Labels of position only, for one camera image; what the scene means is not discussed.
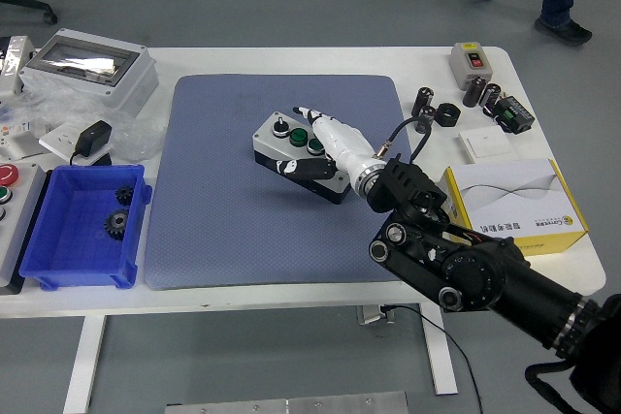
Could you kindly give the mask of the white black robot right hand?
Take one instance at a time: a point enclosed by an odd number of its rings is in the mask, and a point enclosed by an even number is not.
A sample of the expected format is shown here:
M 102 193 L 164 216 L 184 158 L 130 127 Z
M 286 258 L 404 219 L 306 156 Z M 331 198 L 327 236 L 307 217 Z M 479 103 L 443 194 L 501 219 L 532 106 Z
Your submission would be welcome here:
M 306 118 L 321 142 L 326 159 L 268 160 L 267 167 L 289 179 L 329 179 L 337 171 L 345 172 L 356 194 L 364 197 L 386 165 L 362 133 L 320 111 L 294 107 Z

